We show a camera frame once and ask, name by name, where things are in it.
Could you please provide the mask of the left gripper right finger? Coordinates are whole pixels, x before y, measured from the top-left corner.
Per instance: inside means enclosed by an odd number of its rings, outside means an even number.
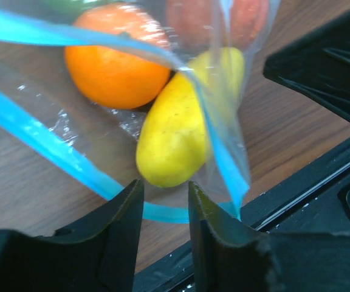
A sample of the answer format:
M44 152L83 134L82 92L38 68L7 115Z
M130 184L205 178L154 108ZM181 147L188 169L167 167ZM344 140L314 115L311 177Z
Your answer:
M265 233L188 185L197 291L350 291L350 232Z

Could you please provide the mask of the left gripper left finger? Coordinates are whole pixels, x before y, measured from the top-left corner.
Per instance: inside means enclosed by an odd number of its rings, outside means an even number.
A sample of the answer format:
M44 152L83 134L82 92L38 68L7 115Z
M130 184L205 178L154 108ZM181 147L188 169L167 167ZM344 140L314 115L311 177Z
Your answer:
M131 291L143 202L136 179L50 237L0 229L0 291Z

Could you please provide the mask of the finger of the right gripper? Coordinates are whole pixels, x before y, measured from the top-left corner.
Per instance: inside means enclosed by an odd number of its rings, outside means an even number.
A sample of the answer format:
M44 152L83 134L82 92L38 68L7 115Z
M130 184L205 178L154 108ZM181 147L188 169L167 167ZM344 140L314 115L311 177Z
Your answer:
M350 10L269 55L263 75L350 122Z

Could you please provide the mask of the yellow fake mango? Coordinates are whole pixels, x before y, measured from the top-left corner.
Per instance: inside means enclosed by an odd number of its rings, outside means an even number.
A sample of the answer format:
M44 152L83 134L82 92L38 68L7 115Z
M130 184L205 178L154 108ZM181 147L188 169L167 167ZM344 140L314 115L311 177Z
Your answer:
M210 61L211 54L206 51L187 66L209 90L204 100L220 119L229 122L239 106L244 56L235 47L223 47L218 76L209 68ZM210 156L198 95L185 73L178 71L145 118L136 148L137 168L156 187L176 187L198 172Z

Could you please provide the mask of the red fake apple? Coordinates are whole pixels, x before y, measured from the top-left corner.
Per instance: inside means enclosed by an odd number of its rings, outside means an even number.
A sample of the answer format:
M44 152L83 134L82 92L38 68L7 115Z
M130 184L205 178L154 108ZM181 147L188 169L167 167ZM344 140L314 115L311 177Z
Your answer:
M266 25L269 8L269 1L233 1L225 19L219 1L167 1L166 21L187 50L202 49L212 38L244 50Z

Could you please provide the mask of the clear zip top bag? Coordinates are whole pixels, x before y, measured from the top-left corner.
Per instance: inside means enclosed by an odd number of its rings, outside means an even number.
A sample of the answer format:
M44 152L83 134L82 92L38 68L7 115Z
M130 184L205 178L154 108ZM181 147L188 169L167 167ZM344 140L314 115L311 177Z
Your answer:
M158 21L170 42L169 49L74 25L85 11L115 2L135 5ZM209 68L218 76L221 49L234 46L212 38L202 49L183 48L167 26L166 2L0 1L0 127L104 199L115 197L133 179L141 180L145 186L143 217L147 220L187 223L190 181L197 182L215 203L238 218L252 183L238 111L253 59L270 33L280 2L269 1L266 25L249 47L239 49L245 70L239 106L229 122L220 119L204 100L209 90L187 64L208 51ZM199 171L176 187L150 184L137 168L136 148L145 118L162 90L154 100L134 109L92 102L70 76L64 58L68 46L104 46L161 64L171 70L165 86L176 72L185 73L198 95L211 150Z

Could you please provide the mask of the fake orange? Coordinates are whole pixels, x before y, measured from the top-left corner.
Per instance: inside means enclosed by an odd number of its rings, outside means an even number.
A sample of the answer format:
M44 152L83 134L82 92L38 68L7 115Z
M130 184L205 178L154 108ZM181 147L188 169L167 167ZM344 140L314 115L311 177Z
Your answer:
M122 35L169 49L170 42L158 21L143 9L115 2L85 11L76 27ZM104 46L68 46L64 58L79 91L108 108L131 110L158 95L170 68Z

